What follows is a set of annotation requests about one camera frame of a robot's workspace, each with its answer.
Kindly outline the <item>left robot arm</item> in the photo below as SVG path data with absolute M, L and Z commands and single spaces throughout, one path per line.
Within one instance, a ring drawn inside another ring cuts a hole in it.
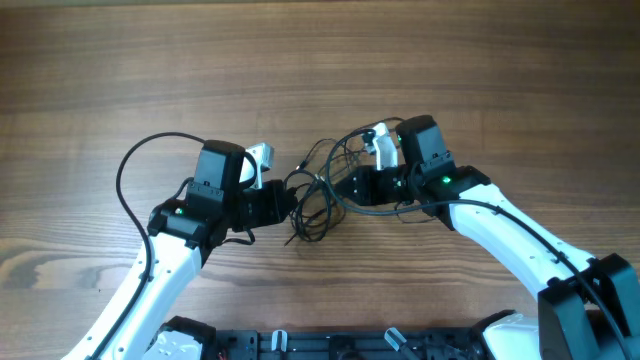
M 204 142 L 195 175 L 152 211 L 134 265 L 68 358 L 219 358 L 215 328 L 166 315 L 229 231 L 251 245 L 254 229 L 283 222 L 296 205 L 282 181 L 262 179 L 273 157 L 267 143 Z

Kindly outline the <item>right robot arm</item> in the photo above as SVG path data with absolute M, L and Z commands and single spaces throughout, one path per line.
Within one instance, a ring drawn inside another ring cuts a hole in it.
M 488 176 L 456 166 L 430 115 L 352 133 L 374 156 L 328 190 L 369 216 L 422 211 L 483 247 L 536 299 L 534 318 L 502 311 L 471 327 L 464 359 L 636 359 L 639 279 L 613 253 L 598 258 L 553 235 L 514 206 Z

